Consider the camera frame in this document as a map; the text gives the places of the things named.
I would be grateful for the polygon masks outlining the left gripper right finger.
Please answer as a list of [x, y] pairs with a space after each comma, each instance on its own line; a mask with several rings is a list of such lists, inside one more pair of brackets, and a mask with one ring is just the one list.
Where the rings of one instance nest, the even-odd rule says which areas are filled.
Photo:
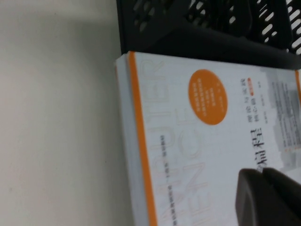
[[282, 172], [265, 168], [263, 176], [292, 212], [301, 211], [301, 185]]

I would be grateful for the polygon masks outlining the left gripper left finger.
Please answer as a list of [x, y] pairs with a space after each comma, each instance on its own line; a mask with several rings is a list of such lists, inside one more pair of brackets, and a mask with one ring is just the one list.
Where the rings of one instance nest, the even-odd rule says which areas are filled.
[[299, 226], [301, 212], [292, 212], [263, 171], [242, 169], [238, 174], [236, 214], [239, 226]]

